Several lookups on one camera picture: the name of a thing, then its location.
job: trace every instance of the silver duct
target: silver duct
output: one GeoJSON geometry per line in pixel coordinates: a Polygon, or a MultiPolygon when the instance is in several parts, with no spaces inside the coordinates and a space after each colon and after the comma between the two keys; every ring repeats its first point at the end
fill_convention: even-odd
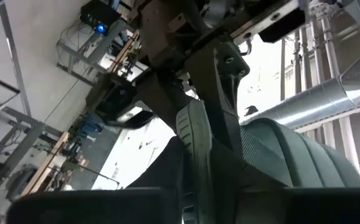
{"type": "Polygon", "coordinates": [[[246,120],[270,118],[291,129],[360,107],[360,58],[342,75],[246,120]]]}

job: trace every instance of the ventilation duct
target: ventilation duct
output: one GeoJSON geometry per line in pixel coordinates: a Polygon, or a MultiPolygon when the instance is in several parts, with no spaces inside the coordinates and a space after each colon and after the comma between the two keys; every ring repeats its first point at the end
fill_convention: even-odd
{"type": "Polygon", "coordinates": [[[296,129],[360,107],[360,58],[342,75],[246,120],[270,118],[296,129]]]}

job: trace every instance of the gray fabric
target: gray fabric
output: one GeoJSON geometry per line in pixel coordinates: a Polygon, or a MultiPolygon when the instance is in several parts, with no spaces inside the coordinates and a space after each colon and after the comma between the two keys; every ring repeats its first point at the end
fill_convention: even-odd
{"type": "Polygon", "coordinates": [[[349,161],[270,119],[241,127],[244,160],[289,187],[359,187],[349,161]]]}

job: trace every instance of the blue light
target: blue light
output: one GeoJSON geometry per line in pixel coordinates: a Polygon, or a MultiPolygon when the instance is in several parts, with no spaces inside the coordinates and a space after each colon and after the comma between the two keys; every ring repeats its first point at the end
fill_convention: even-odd
{"type": "Polygon", "coordinates": [[[99,33],[105,33],[105,27],[103,26],[103,25],[98,25],[97,26],[97,31],[99,32],[99,33]]]}

